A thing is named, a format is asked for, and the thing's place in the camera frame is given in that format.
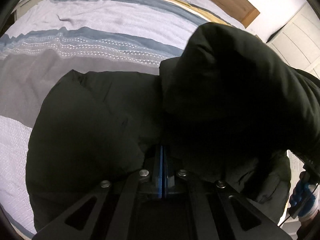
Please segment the black puffer jacket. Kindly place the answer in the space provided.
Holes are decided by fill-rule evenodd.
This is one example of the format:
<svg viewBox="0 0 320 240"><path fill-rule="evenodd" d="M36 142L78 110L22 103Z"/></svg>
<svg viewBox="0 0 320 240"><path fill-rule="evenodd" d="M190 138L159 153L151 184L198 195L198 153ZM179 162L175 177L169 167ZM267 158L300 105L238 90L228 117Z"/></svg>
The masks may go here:
<svg viewBox="0 0 320 240"><path fill-rule="evenodd" d="M278 220L290 188L286 152L319 164L319 80L251 34L214 23L199 26L158 75L71 70L43 101L29 140L35 229L160 150L172 171L226 178Z"/></svg>

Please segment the white panelled wardrobe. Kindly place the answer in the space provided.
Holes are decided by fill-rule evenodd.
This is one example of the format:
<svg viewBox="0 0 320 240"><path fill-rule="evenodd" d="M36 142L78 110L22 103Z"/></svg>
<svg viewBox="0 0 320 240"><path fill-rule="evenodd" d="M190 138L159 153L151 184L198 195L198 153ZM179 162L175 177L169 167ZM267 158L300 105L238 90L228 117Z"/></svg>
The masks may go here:
<svg viewBox="0 0 320 240"><path fill-rule="evenodd" d="M319 18L309 3L267 45L289 66L319 78Z"/></svg>

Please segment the striped blue grey duvet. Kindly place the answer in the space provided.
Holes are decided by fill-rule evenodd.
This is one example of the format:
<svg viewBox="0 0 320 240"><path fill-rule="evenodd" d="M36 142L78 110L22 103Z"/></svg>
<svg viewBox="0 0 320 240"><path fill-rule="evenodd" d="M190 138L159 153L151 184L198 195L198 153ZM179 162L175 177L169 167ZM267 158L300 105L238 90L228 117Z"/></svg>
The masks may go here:
<svg viewBox="0 0 320 240"><path fill-rule="evenodd" d="M206 22L180 0L42 0L1 37L1 207L24 239L36 231L25 184L28 141L42 102L67 72L156 74Z"/></svg>

